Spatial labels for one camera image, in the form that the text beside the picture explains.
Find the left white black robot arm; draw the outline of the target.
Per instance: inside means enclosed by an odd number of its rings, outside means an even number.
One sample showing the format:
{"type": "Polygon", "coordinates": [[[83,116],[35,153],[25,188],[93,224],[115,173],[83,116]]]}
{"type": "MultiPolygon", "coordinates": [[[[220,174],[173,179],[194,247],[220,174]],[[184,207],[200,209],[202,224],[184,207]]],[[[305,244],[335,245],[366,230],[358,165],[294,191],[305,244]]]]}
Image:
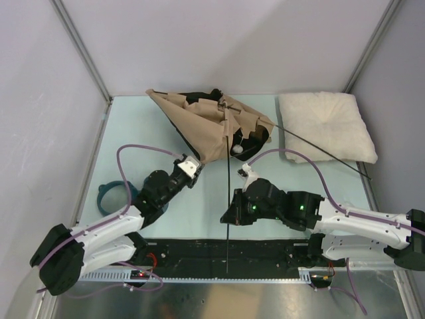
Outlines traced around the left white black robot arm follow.
{"type": "Polygon", "coordinates": [[[156,222],[185,187],[192,188],[202,169],[191,156],[176,159],[172,173],[157,170],[145,179],[129,207],[85,226],[54,226],[30,259],[30,265],[39,270],[44,289],[58,296],[85,274],[104,266],[128,261],[142,264],[147,258],[147,243],[139,230],[156,222]]]}

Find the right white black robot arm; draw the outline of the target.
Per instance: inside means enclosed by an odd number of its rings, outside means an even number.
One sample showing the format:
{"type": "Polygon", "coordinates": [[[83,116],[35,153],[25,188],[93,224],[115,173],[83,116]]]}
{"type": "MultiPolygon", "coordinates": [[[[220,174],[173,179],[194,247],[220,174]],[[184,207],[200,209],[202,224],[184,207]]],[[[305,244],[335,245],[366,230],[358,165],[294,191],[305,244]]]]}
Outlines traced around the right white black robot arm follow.
{"type": "Polygon", "coordinates": [[[424,212],[386,214],[347,207],[306,191],[285,192],[267,179],[235,189],[221,223],[245,226],[259,219],[279,220],[295,231],[310,231],[308,261],[364,259],[381,249],[396,266],[424,270],[424,212]]]}

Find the black tent pole front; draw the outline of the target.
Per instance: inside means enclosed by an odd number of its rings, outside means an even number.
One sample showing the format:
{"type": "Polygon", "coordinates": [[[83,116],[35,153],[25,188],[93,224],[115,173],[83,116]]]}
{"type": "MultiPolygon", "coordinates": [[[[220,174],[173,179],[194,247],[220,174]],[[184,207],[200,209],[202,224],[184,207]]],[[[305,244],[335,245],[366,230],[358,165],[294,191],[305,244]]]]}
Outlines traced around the black tent pole front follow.
{"type": "MultiPolygon", "coordinates": [[[[227,171],[227,188],[228,188],[228,196],[227,196],[227,208],[230,207],[231,204],[231,178],[230,178],[230,151],[229,151],[229,134],[228,128],[226,129],[226,171],[227,171]]],[[[228,275],[229,268],[229,237],[230,237],[230,225],[226,224],[226,275],[228,275]]]]}

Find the beige fabric pet tent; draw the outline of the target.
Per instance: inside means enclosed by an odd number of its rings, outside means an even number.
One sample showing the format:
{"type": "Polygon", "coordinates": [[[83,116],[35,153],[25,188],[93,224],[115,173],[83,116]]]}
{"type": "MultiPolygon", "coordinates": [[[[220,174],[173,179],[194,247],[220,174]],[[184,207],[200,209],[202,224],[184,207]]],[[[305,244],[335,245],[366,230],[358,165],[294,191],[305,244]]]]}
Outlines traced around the beige fabric pet tent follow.
{"type": "Polygon", "coordinates": [[[248,161],[271,141],[275,123],[267,115],[217,88],[209,93],[149,89],[146,94],[204,164],[226,158],[227,128],[230,157],[240,161],[248,161]],[[244,151],[235,154],[235,145],[241,145],[244,151]]]}

